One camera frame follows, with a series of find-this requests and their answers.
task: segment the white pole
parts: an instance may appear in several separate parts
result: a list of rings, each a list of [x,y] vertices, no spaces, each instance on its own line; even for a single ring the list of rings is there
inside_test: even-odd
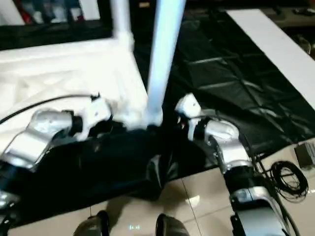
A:
[[[133,50],[133,34],[130,27],[130,12],[128,0],[111,0],[113,18],[113,34],[119,42]]]
[[[158,0],[144,122],[160,125],[162,104],[186,0]]]

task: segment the tile floor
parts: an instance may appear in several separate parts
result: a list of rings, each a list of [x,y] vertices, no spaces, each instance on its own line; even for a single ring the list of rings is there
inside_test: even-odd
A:
[[[266,167],[276,160],[297,164],[292,147],[264,160]],[[295,220],[301,235],[315,235],[315,172],[305,173],[309,194],[299,204],[283,203]],[[167,184],[157,202],[117,197],[86,209],[56,216],[13,229],[10,236],[70,236],[79,223],[99,210],[107,210],[113,225],[111,236],[153,236],[158,215],[162,212],[181,220],[191,236],[232,236],[230,216],[233,211],[228,191],[219,169],[179,179]]]

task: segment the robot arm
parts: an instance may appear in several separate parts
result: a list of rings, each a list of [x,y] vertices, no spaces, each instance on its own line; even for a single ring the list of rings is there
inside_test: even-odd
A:
[[[87,139],[91,128],[110,122],[111,117],[109,105],[100,97],[77,114],[51,109],[35,112],[0,156],[0,210],[19,202],[25,181],[50,148]]]
[[[227,121],[206,117],[192,94],[179,101],[176,111],[188,120],[189,140],[203,139],[217,150],[215,157],[235,212],[231,216],[234,235],[290,235],[266,182],[254,170],[252,160],[240,141],[238,128]]]

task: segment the black cloth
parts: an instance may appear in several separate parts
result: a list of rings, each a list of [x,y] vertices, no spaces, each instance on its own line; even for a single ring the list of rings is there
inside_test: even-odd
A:
[[[139,19],[132,19],[135,24]],[[135,29],[134,55],[147,84],[153,21]],[[99,21],[0,27],[12,49],[110,36]],[[314,137],[315,111],[250,38],[222,12],[186,12],[164,100],[162,129],[105,135],[56,147],[16,206],[27,224],[121,194],[156,199],[166,182],[217,166],[213,150],[187,141],[168,117],[192,92],[205,112],[236,123],[255,154]]]

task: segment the coiled black cable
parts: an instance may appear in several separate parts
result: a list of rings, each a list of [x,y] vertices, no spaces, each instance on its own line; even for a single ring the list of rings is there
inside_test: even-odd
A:
[[[268,171],[270,180],[284,199],[292,203],[299,203],[305,199],[309,185],[295,164],[289,161],[277,161]]]

